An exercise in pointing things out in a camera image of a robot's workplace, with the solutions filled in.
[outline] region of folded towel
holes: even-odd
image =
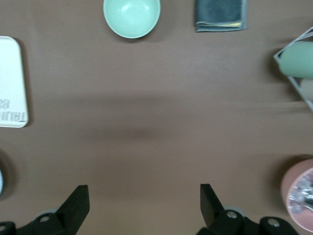
[[[246,0],[196,0],[197,32],[246,28]]]

